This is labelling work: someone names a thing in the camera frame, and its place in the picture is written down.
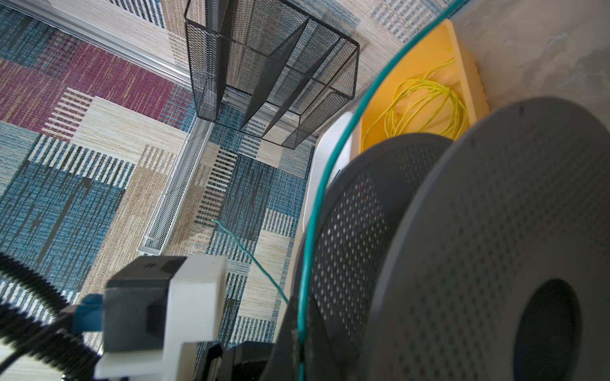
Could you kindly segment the yellow plastic bin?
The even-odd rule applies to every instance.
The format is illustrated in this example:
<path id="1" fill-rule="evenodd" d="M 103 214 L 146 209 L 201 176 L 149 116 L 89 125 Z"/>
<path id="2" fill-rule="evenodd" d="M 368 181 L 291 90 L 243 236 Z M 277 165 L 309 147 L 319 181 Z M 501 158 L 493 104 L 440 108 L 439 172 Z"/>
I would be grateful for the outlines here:
<path id="1" fill-rule="evenodd" d="M 490 111 L 473 55 L 445 20 L 391 71 L 355 131 L 358 152 L 408 133 L 455 141 Z"/>

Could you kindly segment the grey perforated cable spool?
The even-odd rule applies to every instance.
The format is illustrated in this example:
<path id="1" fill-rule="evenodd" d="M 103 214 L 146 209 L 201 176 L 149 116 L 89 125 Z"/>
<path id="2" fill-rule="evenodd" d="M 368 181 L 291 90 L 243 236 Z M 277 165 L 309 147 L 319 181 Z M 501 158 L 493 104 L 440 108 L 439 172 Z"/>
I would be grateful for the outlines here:
<path id="1" fill-rule="evenodd" d="M 533 98 L 333 182 L 310 303 L 340 380 L 607 380 L 609 133 Z"/>

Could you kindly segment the white plastic bin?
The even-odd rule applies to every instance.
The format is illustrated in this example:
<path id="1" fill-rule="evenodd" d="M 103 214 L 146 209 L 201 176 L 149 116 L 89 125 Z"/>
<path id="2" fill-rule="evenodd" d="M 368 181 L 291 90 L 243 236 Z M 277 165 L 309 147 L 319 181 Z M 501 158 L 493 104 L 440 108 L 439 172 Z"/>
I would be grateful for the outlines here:
<path id="1" fill-rule="evenodd" d="M 303 231 L 306 230 L 308 222 L 311 218 L 311 213 L 314 206 L 315 197 L 319 184 L 321 183 L 322 174 L 327 166 L 335 146 L 338 144 L 340 137 L 349 125 L 353 114 L 351 112 L 344 113 L 319 139 L 319 143 L 316 145 L 313 161 L 311 165 L 311 171 L 308 179 L 308 186 L 306 190 L 306 197 L 304 202 L 303 211 Z M 330 186 L 334 178 L 342 171 L 350 162 L 352 140 L 350 137 L 344 145 L 333 170 L 330 173 L 330 179 L 327 187 Z"/>

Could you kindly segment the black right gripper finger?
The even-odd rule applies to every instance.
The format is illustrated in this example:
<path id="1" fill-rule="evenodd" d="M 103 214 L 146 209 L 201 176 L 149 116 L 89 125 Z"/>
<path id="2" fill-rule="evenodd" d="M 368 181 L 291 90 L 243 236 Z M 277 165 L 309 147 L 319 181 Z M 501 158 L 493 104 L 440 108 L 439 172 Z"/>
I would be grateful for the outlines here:
<path id="1" fill-rule="evenodd" d="M 266 365 L 267 380 L 340 380 L 339 367 L 314 302 L 308 306 L 308 336 L 302 344 L 297 330 L 298 299 L 293 296 Z"/>

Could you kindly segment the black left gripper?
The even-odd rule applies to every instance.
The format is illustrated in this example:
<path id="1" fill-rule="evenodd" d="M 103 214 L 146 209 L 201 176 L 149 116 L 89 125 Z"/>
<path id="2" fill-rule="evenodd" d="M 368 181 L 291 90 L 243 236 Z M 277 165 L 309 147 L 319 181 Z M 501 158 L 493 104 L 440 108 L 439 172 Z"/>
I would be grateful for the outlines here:
<path id="1" fill-rule="evenodd" d="M 214 344 L 203 352 L 195 380 L 259 380 L 274 344 L 246 341 L 231 349 Z"/>

